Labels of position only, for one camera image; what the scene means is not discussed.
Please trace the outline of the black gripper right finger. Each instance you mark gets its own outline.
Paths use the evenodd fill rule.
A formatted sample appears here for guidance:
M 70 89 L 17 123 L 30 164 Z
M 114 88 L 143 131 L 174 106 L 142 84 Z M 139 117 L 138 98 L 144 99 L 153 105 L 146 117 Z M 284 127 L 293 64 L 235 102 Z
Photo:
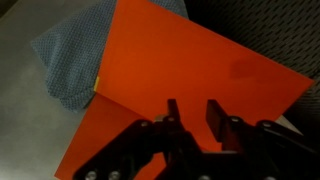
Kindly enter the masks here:
M 209 100 L 206 122 L 217 142 L 226 142 L 230 135 L 230 118 L 216 100 Z

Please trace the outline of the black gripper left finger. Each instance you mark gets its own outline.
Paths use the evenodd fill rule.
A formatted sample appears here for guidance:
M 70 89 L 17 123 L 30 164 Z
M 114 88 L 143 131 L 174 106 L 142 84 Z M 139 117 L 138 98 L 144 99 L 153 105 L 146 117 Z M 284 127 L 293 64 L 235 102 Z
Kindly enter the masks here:
M 180 114 L 179 114 L 178 105 L 175 99 L 167 100 L 167 109 L 168 109 L 167 119 L 171 122 L 179 122 Z

